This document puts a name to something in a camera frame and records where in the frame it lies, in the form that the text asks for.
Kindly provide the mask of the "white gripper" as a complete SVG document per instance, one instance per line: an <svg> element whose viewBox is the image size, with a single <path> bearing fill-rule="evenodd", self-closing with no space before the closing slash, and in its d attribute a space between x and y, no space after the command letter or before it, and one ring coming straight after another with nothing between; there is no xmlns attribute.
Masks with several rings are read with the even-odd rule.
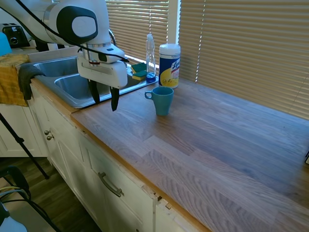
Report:
<svg viewBox="0 0 309 232"><path fill-rule="evenodd" d="M127 85L127 69L122 61L114 63L100 63L92 65L82 55L77 57L78 73L81 77L89 79L88 87L95 104L100 103L97 82L110 86L111 107L116 111L119 102L119 88Z"/></svg>

